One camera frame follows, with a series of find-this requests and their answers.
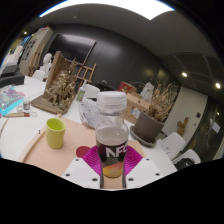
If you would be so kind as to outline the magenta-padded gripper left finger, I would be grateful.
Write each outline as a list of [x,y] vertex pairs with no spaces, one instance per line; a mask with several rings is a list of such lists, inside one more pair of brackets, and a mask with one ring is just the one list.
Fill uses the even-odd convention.
[[84,188],[102,189],[104,177],[97,147],[89,149],[81,158],[74,158],[62,177]]

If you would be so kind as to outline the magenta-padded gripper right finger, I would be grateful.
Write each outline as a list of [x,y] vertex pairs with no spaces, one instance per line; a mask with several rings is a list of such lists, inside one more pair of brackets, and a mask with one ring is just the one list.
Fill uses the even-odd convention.
[[140,188],[162,177],[162,173],[150,158],[143,157],[130,146],[127,147],[123,161],[122,184],[124,189]]

